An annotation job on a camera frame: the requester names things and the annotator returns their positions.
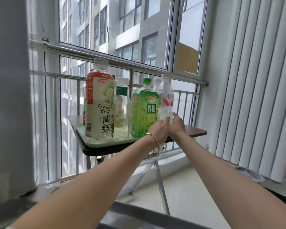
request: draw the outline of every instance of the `vertical blinds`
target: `vertical blinds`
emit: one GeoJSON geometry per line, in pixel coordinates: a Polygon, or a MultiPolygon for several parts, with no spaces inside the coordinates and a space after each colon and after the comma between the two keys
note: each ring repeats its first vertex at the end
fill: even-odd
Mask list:
{"type": "Polygon", "coordinates": [[[281,182],[286,168],[286,0],[234,0],[228,42],[210,150],[281,182]]]}

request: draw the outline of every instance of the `bracelet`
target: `bracelet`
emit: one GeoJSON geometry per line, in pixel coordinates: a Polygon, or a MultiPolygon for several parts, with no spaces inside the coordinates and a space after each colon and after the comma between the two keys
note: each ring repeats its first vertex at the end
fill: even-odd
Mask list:
{"type": "Polygon", "coordinates": [[[152,136],[152,137],[155,139],[155,141],[157,142],[157,145],[158,145],[158,153],[157,153],[157,156],[158,156],[158,155],[160,154],[160,144],[159,144],[158,139],[157,139],[154,135],[152,135],[151,133],[146,133],[146,134],[144,134],[143,136],[146,136],[146,135],[152,136]]]}

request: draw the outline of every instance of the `white bottle cap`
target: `white bottle cap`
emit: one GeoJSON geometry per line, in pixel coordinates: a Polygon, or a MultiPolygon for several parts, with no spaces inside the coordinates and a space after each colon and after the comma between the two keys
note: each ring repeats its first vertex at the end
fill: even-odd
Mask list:
{"type": "Polygon", "coordinates": [[[172,77],[171,74],[162,74],[161,75],[161,78],[163,78],[163,79],[170,79],[171,77],[172,77]]]}
{"type": "Polygon", "coordinates": [[[161,79],[155,79],[155,80],[154,80],[154,84],[155,84],[155,85],[160,85],[161,82],[162,82],[161,79]]]}
{"type": "Polygon", "coordinates": [[[128,86],[128,84],[129,84],[129,79],[128,79],[128,78],[124,78],[124,77],[117,77],[117,78],[116,78],[116,84],[117,84],[117,85],[125,85],[125,86],[128,86]]]}
{"type": "Polygon", "coordinates": [[[101,59],[101,58],[95,58],[94,59],[94,68],[102,68],[102,69],[107,69],[109,65],[108,60],[106,59],[101,59]]]}

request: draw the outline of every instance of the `green bottle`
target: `green bottle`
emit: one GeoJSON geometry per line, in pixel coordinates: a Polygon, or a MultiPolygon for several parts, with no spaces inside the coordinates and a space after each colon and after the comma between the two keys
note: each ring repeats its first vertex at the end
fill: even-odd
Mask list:
{"type": "Polygon", "coordinates": [[[140,138],[157,121],[159,95],[150,87],[152,80],[143,79],[143,87],[132,95],[131,135],[140,138]]]}

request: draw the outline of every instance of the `light green tray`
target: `light green tray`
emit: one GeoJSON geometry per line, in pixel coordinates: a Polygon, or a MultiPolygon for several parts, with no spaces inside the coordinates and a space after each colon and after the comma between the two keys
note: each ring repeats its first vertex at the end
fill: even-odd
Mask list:
{"type": "Polygon", "coordinates": [[[83,139],[85,145],[91,148],[102,148],[102,147],[108,147],[108,146],[113,146],[113,145],[127,144],[131,142],[135,142],[139,139],[139,138],[131,137],[130,139],[126,139],[126,140],[118,140],[118,139],[112,138],[107,141],[99,141],[99,140],[95,140],[95,139],[85,136],[85,127],[83,126],[83,124],[76,125],[76,129],[78,133],[80,134],[80,137],[83,139]]]}

